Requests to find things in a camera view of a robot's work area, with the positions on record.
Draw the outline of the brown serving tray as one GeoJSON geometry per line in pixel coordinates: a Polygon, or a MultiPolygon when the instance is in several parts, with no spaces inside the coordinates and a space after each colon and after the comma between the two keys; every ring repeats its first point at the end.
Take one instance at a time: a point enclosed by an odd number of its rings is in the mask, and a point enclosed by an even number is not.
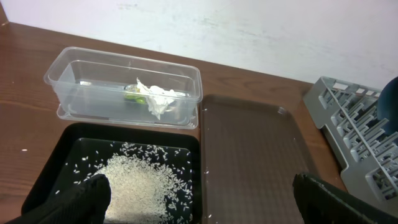
{"type": "Polygon", "coordinates": [[[292,182],[317,170],[290,112],[208,95],[200,118],[203,223],[302,223],[292,182]]]}

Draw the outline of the clear plastic waste bin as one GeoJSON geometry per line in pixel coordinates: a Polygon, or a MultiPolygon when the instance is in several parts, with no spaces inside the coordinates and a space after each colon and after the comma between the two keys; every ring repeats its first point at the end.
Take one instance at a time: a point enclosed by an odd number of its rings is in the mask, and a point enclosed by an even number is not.
{"type": "Polygon", "coordinates": [[[99,50],[67,47],[44,75],[57,95],[58,117],[71,121],[195,129],[203,99],[199,69],[177,63],[99,50]],[[149,105],[124,99],[126,85],[139,79],[173,90],[177,97],[158,120],[149,105]]]}

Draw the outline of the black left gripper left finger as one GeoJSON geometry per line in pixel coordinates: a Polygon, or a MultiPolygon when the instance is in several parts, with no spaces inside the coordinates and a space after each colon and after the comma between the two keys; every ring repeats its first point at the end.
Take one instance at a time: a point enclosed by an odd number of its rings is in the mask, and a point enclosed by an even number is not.
{"type": "Polygon", "coordinates": [[[103,223],[110,201],[108,178],[96,174],[8,224],[103,223]]]}

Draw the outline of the black rectangular tray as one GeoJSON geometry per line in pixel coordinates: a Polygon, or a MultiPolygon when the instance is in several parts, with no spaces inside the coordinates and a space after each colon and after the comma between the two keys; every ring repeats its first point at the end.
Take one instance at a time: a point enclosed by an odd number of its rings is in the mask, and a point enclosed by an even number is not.
{"type": "Polygon", "coordinates": [[[100,124],[69,125],[29,192],[21,213],[25,215],[63,190],[94,174],[115,155],[149,156],[167,165],[186,186],[167,199],[173,223],[200,223],[201,198],[200,143],[193,136],[100,124]]]}

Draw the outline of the pile of white rice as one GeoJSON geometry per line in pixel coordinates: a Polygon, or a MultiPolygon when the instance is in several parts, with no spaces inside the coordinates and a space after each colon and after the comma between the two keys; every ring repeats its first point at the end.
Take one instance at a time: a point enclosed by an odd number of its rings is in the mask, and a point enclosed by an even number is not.
{"type": "Polygon", "coordinates": [[[105,223],[192,223],[193,162],[185,148],[79,139],[51,190],[58,196],[104,174],[111,187],[105,223]]]}

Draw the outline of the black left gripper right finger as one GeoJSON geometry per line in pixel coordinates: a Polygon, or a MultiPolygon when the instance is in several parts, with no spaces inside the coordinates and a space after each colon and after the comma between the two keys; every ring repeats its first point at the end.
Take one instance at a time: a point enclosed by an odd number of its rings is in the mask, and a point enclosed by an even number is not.
{"type": "Polygon", "coordinates": [[[301,172],[292,183],[295,202],[306,224],[396,224],[397,218],[342,191],[317,176],[301,172]]]}

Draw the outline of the white tissue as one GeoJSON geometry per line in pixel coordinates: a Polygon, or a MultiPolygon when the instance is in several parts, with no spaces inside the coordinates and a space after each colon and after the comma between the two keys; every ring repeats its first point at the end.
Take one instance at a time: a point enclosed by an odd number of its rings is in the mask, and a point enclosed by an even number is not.
{"type": "Polygon", "coordinates": [[[175,101],[174,97],[177,97],[176,92],[173,90],[167,91],[155,85],[148,88],[138,78],[136,80],[137,89],[146,97],[149,112],[160,120],[160,116],[165,113],[167,107],[175,101]]]}

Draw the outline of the green yellow wrapper scrap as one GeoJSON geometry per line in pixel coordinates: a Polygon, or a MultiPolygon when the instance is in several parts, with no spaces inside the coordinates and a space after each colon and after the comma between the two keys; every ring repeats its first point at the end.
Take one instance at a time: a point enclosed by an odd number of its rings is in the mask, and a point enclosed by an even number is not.
{"type": "Polygon", "coordinates": [[[140,92],[140,89],[138,89],[136,84],[126,85],[123,90],[125,91],[124,99],[126,101],[133,101],[143,105],[146,104],[146,99],[143,96],[136,95],[136,93],[140,92]]]}

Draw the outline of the grey dishwasher rack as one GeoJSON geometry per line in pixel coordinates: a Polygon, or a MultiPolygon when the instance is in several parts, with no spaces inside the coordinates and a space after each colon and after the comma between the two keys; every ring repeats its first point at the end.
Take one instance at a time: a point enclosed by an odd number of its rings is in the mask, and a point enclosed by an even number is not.
{"type": "Polygon", "coordinates": [[[386,133],[388,119],[377,117],[381,91],[320,77],[303,101],[325,134],[341,166],[347,191],[397,215],[397,133],[386,133]]]}

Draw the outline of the dark blue plate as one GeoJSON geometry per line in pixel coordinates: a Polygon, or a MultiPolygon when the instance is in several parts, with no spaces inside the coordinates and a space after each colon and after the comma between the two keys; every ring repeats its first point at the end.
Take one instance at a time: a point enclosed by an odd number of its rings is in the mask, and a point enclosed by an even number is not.
{"type": "Polygon", "coordinates": [[[394,134],[397,132],[397,82],[395,77],[381,91],[377,101],[377,118],[383,120],[386,118],[388,122],[383,126],[386,134],[394,134]]]}

